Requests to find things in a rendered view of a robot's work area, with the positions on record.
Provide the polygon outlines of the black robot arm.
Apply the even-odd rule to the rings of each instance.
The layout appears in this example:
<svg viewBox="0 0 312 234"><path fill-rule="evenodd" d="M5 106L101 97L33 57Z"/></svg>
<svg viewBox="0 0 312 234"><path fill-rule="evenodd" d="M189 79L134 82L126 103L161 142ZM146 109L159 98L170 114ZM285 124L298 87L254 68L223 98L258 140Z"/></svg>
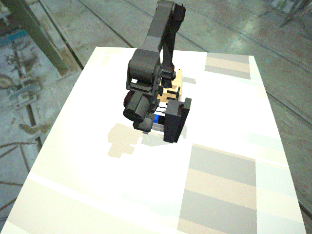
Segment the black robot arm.
<svg viewBox="0 0 312 234"><path fill-rule="evenodd" d="M129 91L123 101L122 113L127 119L142 123L151 100L156 97L159 85L172 88L172 81L176 78L173 64L175 37L185 12L186 8L182 3L157 1L156 13L145 41L135 50L128 63L125 89ZM132 79L136 79L136 83L132 82Z"/></svg>

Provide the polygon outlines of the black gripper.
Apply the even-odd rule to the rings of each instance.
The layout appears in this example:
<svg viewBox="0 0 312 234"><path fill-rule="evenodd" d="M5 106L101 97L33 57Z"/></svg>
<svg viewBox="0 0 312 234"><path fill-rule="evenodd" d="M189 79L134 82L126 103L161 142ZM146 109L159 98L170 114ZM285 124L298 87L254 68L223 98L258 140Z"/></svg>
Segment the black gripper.
<svg viewBox="0 0 312 234"><path fill-rule="evenodd" d="M160 85L159 89L156 91L156 97L151 100L151 104L145 116L145 119L142 123L133 122L133 128L136 130L150 132L153 126L153 121L155 120L156 115L154 112L160 104L160 99L157 99L158 94L162 96L164 88Z"/></svg>

